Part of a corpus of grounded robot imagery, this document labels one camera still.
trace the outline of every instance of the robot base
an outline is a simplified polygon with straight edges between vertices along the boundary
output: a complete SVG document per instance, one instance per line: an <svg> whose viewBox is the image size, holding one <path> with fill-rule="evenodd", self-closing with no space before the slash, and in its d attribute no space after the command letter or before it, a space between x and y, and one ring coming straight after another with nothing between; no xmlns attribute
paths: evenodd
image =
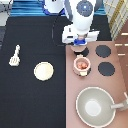
<svg viewBox="0 0 128 128"><path fill-rule="evenodd" d="M50 16L52 16L52 15L58 15L58 13L50 13L50 12L48 11L48 9L45 9L45 8L44 8L44 6L45 6L45 1L42 1L42 10L43 10L43 13L44 13L45 15L50 15ZM60 14L61 14L61 15L65 15L64 9L63 9L63 11L62 11Z"/></svg>

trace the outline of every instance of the white bowl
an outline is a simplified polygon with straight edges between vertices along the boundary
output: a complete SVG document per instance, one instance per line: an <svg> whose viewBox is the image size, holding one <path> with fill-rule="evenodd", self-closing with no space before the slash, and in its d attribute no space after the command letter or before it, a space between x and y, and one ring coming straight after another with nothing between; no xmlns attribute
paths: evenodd
<svg viewBox="0 0 128 128"><path fill-rule="evenodd" d="M111 109L113 98L108 92L99 87L88 87L82 90L76 100L76 110L80 119L94 128L109 125L116 110Z"/></svg>

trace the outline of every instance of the cable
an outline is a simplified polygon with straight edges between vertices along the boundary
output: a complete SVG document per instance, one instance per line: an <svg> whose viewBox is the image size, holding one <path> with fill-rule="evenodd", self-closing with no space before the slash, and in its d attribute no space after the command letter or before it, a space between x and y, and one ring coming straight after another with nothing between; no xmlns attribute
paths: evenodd
<svg viewBox="0 0 128 128"><path fill-rule="evenodd" d="M2 13L4 11L6 11L6 7L5 7L5 4L3 4L1 1L0 1L0 3L4 6L4 10L0 12L0 13Z"/></svg>
<svg viewBox="0 0 128 128"><path fill-rule="evenodd" d="M11 10L11 9L9 9L9 5L11 4L11 2L12 2L12 0L10 0L10 2L9 2L9 4L8 4L8 10Z"/></svg>
<svg viewBox="0 0 128 128"><path fill-rule="evenodd" d="M56 19L54 20L53 26L52 26L52 41L53 41L54 45L56 45L56 46L66 46L66 45L57 45L57 44L55 44L55 41L54 41L54 27L55 27L55 24L56 24L58 17L61 16L62 11L63 11L63 9L57 15Z"/></svg>
<svg viewBox="0 0 128 128"><path fill-rule="evenodd" d="M7 11L7 14L8 14L8 10L11 10L11 9L9 9L9 5L8 5L8 9L6 9L5 4L2 3L2 5L4 6L5 10L1 11L0 13Z"/></svg>

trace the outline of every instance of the black circular pad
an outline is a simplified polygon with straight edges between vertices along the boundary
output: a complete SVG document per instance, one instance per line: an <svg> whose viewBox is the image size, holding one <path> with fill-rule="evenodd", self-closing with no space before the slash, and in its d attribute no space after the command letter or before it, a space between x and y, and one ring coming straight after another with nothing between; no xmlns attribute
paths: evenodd
<svg viewBox="0 0 128 128"><path fill-rule="evenodd" d="M100 57L108 57L111 54L111 49L106 45L99 45L96 48L96 54Z"/></svg>
<svg viewBox="0 0 128 128"><path fill-rule="evenodd" d="M115 72L114 66L109 62L102 62L98 66L100 74L103 76L112 76Z"/></svg>

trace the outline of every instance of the round lid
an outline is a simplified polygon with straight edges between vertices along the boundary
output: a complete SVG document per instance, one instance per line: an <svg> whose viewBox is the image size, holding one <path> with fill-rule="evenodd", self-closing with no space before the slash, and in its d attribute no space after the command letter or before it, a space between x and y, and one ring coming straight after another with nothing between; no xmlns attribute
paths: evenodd
<svg viewBox="0 0 128 128"><path fill-rule="evenodd" d="M41 62L36 65L34 74L37 79L45 81L52 77L54 72L53 66L48 62Z"/></svg>

